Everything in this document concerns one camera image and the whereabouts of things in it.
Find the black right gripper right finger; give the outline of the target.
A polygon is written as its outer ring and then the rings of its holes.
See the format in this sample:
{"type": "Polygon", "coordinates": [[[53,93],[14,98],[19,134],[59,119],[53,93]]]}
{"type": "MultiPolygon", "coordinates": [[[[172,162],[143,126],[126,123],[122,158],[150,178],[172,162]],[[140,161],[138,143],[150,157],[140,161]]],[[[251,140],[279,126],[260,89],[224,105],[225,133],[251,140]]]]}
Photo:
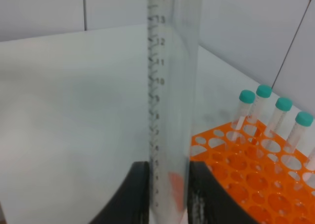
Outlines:
{"type": "Polygon", "coordinates": [[[187,199],[189,224],[255,224],[223,189],[203,161],[191,161],[187,199]]]}

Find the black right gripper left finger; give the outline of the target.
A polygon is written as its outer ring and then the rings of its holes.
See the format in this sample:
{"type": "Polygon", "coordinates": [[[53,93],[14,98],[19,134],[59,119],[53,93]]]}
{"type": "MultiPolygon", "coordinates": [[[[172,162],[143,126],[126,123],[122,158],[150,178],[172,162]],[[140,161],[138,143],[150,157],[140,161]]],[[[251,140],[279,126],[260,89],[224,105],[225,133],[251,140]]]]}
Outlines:
{"type": "Polygon", "coordinates": [[[148,224],[149,171],[147,161],[134,162],[116,193],[90,223],[148,224]]]}

